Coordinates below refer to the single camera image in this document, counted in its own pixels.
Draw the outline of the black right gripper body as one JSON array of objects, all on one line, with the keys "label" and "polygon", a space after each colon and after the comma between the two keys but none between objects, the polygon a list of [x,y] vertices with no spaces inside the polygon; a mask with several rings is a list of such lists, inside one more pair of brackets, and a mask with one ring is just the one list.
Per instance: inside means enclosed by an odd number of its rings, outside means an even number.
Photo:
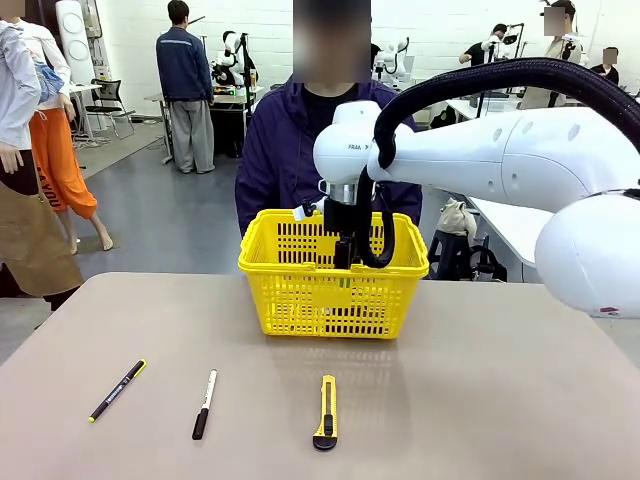
[{"label": "black right gripper body", "polygon": [[323,224],[327,234],[353,239],[357,230],[357,206],[340,203],[330,197],[324,201]]}]

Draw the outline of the yellow plastic shopping basket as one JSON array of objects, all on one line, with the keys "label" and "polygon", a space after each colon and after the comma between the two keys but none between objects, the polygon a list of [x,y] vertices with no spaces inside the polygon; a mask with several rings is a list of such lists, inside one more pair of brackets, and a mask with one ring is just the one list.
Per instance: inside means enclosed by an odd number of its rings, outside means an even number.
[{"label": "yellow plastic shopping basket", "polygon": [[298,221],[271,209],[254,218],[238,267],[248,278],[266,335],[395,339],[429,262],[416,225],[395,214],[395,248],[383,269],[334,266],[339,236],[316,213]]}]

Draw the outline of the person torso navy jacket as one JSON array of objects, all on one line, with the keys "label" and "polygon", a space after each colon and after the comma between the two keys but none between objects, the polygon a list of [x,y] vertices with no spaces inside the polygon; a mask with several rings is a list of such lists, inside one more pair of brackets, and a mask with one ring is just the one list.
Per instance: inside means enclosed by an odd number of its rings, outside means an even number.
[{"label": "person torso navy jacket", "polygon": [[322,197],[313,145],[319,133],[332,123],[338,105],[370,100],[384,107],[395,95],[391,88],[371,81],[326,97],[292,79],[265,94],[252,115],[236,175],[240,231],[245,232],[265,209],[294,209]]}]

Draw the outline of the person in black shirt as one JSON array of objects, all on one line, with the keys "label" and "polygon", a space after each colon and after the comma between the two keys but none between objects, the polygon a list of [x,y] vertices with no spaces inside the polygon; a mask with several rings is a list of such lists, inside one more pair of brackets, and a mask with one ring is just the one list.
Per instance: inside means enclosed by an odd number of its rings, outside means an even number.
[{"label": "person in black shirt", "polygon": [[469,63],[471,66],[484,64],[489,57],[490,48],[500,43],[506,32],[505,24],[497,24],[486,40],[473,44],[459,56],[459,63],[461,65]]}]

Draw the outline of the person in beige top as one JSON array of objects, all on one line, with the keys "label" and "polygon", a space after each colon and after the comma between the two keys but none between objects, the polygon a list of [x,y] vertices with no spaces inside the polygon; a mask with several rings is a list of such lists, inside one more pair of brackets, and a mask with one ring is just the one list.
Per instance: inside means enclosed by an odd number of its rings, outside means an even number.
[{"label": "person in beige top", "polygon": [[[551,43],[544,56],[579,64],[582,46],[573,29],[576,8],[571,0],[556,0],[544,8],[544,35]],[[566,104],[564,94],[537,87],[526,87],[520,101],[520,110],[562,107]]]}]

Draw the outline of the person in dark top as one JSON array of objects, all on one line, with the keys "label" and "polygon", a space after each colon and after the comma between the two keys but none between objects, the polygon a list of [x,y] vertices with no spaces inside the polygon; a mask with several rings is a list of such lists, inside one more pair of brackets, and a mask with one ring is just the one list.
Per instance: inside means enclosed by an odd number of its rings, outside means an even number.
[{"label": "person in dark top", "polygon": [[591,71],[603,76],[615,85],[619,84],[619,72],[617,64],[619,50],[617,47],[607,47],[602,52],[602,62],[590,68]]}]

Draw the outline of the black stool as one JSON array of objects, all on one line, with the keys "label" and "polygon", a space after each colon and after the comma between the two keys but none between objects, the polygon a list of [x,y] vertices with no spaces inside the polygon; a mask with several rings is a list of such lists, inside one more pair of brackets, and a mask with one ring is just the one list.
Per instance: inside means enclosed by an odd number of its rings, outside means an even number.
[{"label": "black stool", "polygon": [[436,230],[427,259],[431,280],[460,281],[472,278],[471,249],[466,236]]}]

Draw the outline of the beige cloth bag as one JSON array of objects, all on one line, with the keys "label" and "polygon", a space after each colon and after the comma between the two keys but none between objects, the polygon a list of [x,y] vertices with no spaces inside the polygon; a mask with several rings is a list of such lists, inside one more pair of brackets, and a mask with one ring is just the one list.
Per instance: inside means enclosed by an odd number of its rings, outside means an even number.
[{"label": "beige cloth bag", "polygon": [[466,237],[472,241],[477,233],[477,223],[463,201],[450,198],[440,209],[436,229],[447,234]]}]

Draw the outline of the black chair with wheels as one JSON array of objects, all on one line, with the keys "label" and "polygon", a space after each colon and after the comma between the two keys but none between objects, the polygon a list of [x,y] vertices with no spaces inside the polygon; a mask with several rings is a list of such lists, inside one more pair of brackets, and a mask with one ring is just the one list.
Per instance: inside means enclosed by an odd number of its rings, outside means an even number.
[{"label": "black chair with wheels", "polygon": [[479,280],[482,275],[489,275],[490,280],[494,282],[506,283],[508,281],[506,267],[497,260],[491,249],[475,245],[470,248],[470,253],[471,279],[473,281]]}]

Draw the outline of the background robot work table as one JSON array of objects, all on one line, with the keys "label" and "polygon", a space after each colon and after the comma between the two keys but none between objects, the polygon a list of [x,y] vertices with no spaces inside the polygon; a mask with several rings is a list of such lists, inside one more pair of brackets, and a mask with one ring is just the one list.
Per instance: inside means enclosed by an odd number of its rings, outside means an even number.
[{"label": "background robot work table", "polygon": [[251,87],[250,95],[246,96],[245,88],[214,87],[209,108],[216,155],[241,156],[247,125],[263,90],[262,86]]}]

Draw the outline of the yellow black utility knife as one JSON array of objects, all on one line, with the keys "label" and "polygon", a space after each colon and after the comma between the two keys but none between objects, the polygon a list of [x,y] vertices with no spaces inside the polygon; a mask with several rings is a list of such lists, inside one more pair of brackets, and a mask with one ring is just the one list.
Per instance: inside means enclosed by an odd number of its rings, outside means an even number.
[{"label": "yellow black utility knife", "polygon": [[318,451],[330,451],[338,443],[337,389],[333,375],[322,377],[321,418],[313,437],[313,447]]}]

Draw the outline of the white side table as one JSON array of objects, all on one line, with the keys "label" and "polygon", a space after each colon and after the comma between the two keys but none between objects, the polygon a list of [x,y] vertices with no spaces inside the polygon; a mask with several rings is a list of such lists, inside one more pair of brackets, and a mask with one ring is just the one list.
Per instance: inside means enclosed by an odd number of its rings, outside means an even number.
[{"label": "white side table", "polygon": [[536,242],[552,214],[473,197],[468,200],[521,263],[535,269]]}]

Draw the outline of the white marker black cap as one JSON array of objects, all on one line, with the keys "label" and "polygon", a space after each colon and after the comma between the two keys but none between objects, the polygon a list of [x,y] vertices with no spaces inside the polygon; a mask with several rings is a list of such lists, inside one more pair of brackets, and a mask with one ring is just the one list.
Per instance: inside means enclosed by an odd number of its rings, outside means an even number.
[{"label": "white marker black cap", "polygon": [[207,418],[209,415],[209,411],[210,411],[210,407],[213,399],[213,393],[214,393],[217,375],[218,375],[217,369],[212,369],[209,374],[204,401],[196,417],[193,432],[192,432],[192,439],[194,441],[201,440],[204,436]]}]

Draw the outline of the man in blue jacket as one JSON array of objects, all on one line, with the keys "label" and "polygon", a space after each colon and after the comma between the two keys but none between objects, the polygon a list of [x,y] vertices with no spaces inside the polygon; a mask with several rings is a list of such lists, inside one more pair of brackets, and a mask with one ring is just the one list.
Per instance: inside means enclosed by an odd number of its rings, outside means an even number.
[{"label": "man in blue jacket", "polygon": [[156,60],[171,116],[173,157],[181,172],[206,174],[215,169],[209,62],[201,39],[187,31],[186,2],[170,0],[167,12],[171,28],[156,40]]}]

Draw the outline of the black office chair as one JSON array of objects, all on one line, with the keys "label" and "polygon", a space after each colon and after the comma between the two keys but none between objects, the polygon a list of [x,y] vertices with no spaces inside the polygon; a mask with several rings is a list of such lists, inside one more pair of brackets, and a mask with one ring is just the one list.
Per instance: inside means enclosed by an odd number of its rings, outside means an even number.
[{"label": "black office chair", "polygon": [[[93,104],[86,107],[88,115],[103,116],[110,120],[114,134],[118,139],[128,138],[135,134],[131,116],[134,110],[127,109],[123,103],[120,90],[121,80],[103,80],[94,78],[90,85]],[[127,134],[120,134],[118,120],[124,120],[129,127]]]}]

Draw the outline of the black pen yellow cap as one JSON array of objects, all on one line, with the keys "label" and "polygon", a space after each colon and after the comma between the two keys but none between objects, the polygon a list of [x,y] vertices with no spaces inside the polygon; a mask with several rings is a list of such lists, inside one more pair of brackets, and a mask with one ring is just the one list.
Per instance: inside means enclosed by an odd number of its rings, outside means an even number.
[{"label": "black pen yellow cap", "polygon": [[104,411],[111,405],[111,403],[122,393],[126,386],[140,374],[140,372],[146,367],[147,362],[144,359],[140,359],[119,381],[119,383],[113,388],[113,390],[106,396],[106,398],[96,407],[96,409],[89,416],[88,421],[94,423]]}]

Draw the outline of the mannequin with orange pants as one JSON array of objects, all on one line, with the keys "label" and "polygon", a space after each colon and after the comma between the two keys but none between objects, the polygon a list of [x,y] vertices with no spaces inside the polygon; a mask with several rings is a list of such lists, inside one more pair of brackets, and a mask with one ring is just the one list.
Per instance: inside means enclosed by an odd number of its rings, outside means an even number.
[{"label": "mannequin with orange pants", "polygon": [[63,82],[58,93],[39,104],[30,121],[43,193],[64,228],[72,253],[77,252],[77,234],[70,211],[91,222],[102,249],[107,251],[113,247],[113,240],[98,216],[98,202],[85,184],[72,140],[70,121],[75,110],[69,92],[71,69],[47,28],[22,19],[17,20],[17,25],[33,59],[50,66]]}]

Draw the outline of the mannequin with brown apron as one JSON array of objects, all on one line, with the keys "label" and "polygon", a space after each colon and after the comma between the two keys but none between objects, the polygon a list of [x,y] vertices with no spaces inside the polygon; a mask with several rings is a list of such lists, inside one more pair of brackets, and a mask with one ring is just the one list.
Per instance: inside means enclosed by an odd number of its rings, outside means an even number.
[{"label": "mannequin with brown apron", "polygon": [[57,310],[84,279],[45,198],[29,122],[47,88],[11,17],[25,0],[0,0],[0,267],[19,289]]}]

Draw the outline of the white tall panel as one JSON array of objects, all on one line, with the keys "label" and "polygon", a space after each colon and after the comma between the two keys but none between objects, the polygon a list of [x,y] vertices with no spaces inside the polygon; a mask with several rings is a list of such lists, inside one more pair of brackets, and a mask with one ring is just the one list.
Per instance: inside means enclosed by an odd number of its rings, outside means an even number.
[{"label": "white tall panel", "polygon": [[90,84],[95,73],[81,4],[77,0],[59,0],[55,8],[64,56],[71,69],[71,81]]}]

